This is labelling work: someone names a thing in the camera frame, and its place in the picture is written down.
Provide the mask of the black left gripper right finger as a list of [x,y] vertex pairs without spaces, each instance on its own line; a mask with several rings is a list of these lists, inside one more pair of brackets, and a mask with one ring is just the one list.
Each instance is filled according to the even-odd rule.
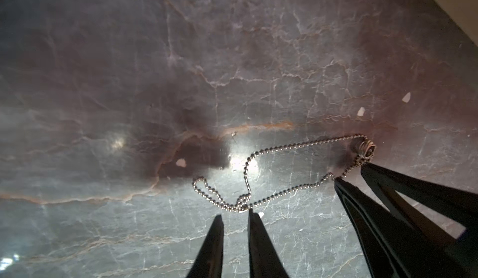
[[248,211],[251,278],[289,278],[258,213]]

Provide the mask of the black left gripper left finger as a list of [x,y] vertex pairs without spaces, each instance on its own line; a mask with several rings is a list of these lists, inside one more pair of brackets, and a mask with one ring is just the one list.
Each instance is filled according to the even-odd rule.
[[224,258],[224,223],[217,215],[187,278],[221,278]]

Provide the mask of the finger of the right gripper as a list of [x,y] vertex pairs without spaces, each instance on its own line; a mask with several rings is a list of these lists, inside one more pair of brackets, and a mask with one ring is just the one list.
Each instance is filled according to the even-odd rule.
[[467,233],[478,232],[476,194],[419,180],[372,163],[362,166],[360,173],[392,215],[423,236],[448,237],[449,234],[407,203],[401,195],[460,223]]
[[463,268],[357,187],[334,188],[357,233],[373,278],[461,278]]

